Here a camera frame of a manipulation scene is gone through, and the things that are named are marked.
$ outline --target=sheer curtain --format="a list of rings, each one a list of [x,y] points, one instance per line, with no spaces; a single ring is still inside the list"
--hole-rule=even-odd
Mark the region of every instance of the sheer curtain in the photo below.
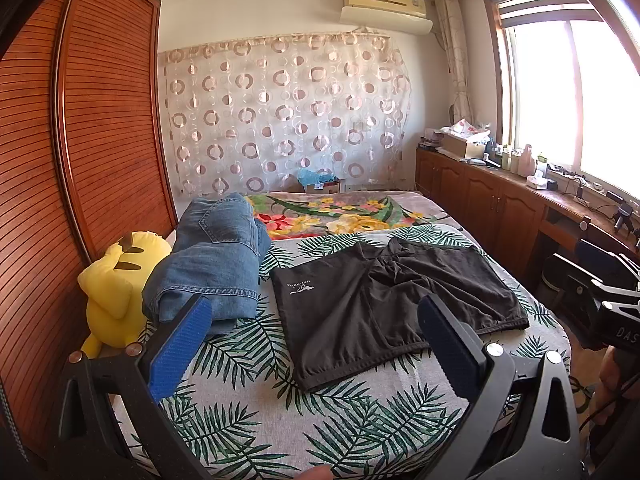
[[[466,92],[468,65],[466,60],[465,27],[458,0],[435,0],[442,32],[449,74],[453,83],[453,122],[466,119],[473,123],[471,104]]]
[[[388,36],[207,43],[160,54],[159,73],[178,192],[288,189],[302,169],[396,185],[411,84]]]

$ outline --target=finger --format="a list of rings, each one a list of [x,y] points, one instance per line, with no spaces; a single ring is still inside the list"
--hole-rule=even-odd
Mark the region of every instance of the finger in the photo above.
[[[307,471],[300,473],[294,480],[333,480],[334,474],[331,473],[331,466],[317,465]]]
[[[613,346],[607,348],[602,364],[600,364],[600,380],[611,391],[616,390],[620,382],[620,367],[613,359],[615,351]]]
[[[625,392],[624,397],[625,399],[640,399],[640,379],[636,380],[634,385]]]
[[[602,383],[598,384],[598,386],[596,386],[596,392],[594,394],[594,400],[595,400],[594,412],[596,410],[600,410],[601,408],[603,408],[603,406],[605,406],[610,400],[614,399],[615,397],[616,397],[616,394],[610,391],[609,389],[607,389],[607,387],[604,384]],[[599,426],[603,425],[615,409],[616,409],[616,403],[612,402],[609,406],[604,408],[604,410],[602,410],[601,413],[593,417],[594,423]]]

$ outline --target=floral blanket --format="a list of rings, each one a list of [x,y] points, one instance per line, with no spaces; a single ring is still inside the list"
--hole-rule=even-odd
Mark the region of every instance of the floral blanket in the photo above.
[[[380,192],[274,193],[245,198],[273,240],[395,229],[441,221],[446,216],[410,211]]]
[[[414,200],[411,206],[416,207],[422,203],[424,211],[437,208],[416,194],[402,200],[407,205]],[[379,203],[388,206],[383,200]],[[336,479],[380,480],[423,468],[459,423],[467,403],[453,393],[430,351],[402,355],[313,393],[301,391],[292,378],[271,269],[303,264],[357,242],[384,246],[392,236],[448,246],[472,243],[456,226],[425,224],[276,240],[271,245],[260,266],[255,319],[240,320],[228,335],[204,342],[175,395],[160,405],[213,478],[284,480],[324,463]],[[568,366],[569,341],[554,316],[482,254],[516,294],[530,321],[526,330],[482,339],[524,357],[540,358],[547,350],[558,350]],[[515,404],[516,397],[510,397],[497,429],[507,423]],[[133,456],[153,471],[120,397],[114,411]]]

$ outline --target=wooden desk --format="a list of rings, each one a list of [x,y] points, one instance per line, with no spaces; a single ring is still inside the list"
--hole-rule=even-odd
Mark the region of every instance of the wooden desk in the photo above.
[[[415,167],[417,189],[449,212],[521,281],[527,276],[527,281],[539,278],[537,267],[549,250],[562,246],[573,252],[584,237],[579,227],[584,216],[618,240],[620,252],[636,255],[636,239],[626,228],[615,233],[606,215],[558,190],[535,190],[509,171],[470,166],[420,148]]]

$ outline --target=blue rubber pad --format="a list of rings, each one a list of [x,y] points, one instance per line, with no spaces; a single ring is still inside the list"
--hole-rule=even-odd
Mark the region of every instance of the blue rubber pad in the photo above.
[[[211,303],[200,298],[184,317],[149,367],[149,392],[154,401],[171,397],[211,327]]]

